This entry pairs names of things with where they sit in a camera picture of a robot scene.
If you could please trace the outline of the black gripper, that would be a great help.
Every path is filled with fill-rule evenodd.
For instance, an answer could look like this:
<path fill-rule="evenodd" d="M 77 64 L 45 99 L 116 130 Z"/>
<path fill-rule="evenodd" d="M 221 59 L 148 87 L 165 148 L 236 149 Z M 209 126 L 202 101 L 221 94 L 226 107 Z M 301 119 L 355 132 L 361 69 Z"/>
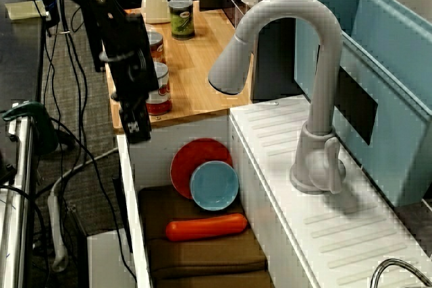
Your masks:
<path fill-rule="evenodd" d="M 99 22 L 103 50 L 99 59 L 111 70 L 117 97 L 137 99 L 120 102 L 119 116 L 130 144 L 151 139 L 146 108 L 149 93 L 158 89 L 144 20 L 140 14 L 104 13 Z"/>

